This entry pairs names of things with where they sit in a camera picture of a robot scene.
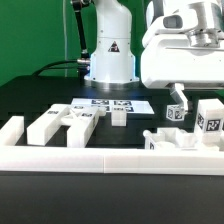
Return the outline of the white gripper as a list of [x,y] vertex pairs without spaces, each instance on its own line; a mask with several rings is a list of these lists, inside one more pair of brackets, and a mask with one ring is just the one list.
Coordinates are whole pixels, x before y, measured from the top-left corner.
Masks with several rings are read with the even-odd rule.
[[141,80],[170,88],[183,115],[188,88],[224,87],[224,22],[219,6],[179,6],[155,19],[142,44]]

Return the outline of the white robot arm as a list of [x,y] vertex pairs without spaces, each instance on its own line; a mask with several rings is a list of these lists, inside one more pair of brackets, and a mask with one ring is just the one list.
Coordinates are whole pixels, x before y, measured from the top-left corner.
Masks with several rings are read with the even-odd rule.
[[183,111],[184,89],[224,88],[223,0],[151,0],[142,33],[117,0],[93,2],[97,37],[86,84],[168,88]]

